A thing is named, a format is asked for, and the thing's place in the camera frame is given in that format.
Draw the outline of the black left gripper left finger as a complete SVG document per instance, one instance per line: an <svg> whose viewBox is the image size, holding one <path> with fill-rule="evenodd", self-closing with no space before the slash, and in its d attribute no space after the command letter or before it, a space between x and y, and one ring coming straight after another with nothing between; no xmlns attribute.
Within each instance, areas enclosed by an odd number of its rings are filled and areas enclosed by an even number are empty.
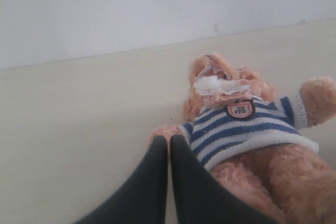
<svg viewBox="0 0 336 224"><path fill-rule="evenodd" d="M142 161L122 186L77 223L165 223L167 141L156 136Z"/></svg>

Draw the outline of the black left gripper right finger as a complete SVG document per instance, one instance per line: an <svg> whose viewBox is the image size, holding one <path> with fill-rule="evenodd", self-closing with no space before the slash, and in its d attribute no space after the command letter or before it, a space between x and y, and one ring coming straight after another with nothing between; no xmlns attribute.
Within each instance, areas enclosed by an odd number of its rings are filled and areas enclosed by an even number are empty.
<svg viewBox="0 0 336 224"><path fill-rule="evenodd" d="M170 162L178 223L276 223L223 188L199 163L181 135L170 139Z"/></svg>

